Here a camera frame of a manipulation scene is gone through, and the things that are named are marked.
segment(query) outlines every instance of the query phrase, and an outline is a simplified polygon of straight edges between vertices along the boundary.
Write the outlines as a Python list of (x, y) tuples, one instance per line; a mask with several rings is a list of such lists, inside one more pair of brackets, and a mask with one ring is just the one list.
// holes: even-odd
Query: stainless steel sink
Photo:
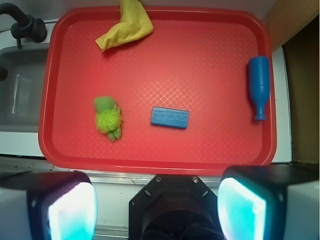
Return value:
[(8, 76), (0, 81), (0, 132), (37, 133), (48, 43), (0, 50), (0, 66)]

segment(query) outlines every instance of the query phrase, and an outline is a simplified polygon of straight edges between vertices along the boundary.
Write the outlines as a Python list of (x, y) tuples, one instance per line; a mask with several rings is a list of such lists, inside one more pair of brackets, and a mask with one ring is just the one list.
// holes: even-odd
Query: faucet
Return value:
[(35, 19), (31, 15), (25, 15), (19, 7), (12, 3), (1, 3), (1, 14), (8, 14), (17, 22), (11, 26), (11, 34), (16, 39), (18, 49), (22, 48), (22, 38), (31, 38), (34, 43), (41, 43), (46, 39), (47, 29), (42, 19)]

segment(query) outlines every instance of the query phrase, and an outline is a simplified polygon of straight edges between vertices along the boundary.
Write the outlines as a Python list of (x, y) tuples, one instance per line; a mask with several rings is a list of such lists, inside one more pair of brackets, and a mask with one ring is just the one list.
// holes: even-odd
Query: yellow cloth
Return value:
[(95, 40), (102, 52), (139, 40), (154, 30), (148, 14), (138, 0), (120, 0), (120, 9), (120, 22)]

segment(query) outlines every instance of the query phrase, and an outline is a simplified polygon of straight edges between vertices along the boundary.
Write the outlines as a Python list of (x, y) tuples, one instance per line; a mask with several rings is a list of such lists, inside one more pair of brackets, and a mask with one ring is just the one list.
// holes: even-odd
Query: green toy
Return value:
[(110, 141), (121, 138), (121, 110), (116, 101), (110, 96), (96, 97), (93, 101), (96, 110), (96, 129), (107, 134)]

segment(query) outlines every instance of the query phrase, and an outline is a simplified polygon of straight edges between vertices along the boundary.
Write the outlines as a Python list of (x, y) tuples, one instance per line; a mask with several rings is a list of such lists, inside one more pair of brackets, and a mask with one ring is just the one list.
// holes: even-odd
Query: plastic tray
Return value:
[[(254, 121), (248, 86), (249, 59), (272, 62), (262, 23), (233, 10), (146, 10), (154, 32), (104, 53), (95, 39), (119, 21), (119, 7), (78, 8), (57, 22), (40, 114), (44, 156), (63, 168), (173, 175), (269, 164), (277, 145), (274, 81), (264, 122)], [(96, 130), (100, 96), (121, 107), (121, 140)], [(153, 107), (189, 111), (188, 128), (151, 125)]]

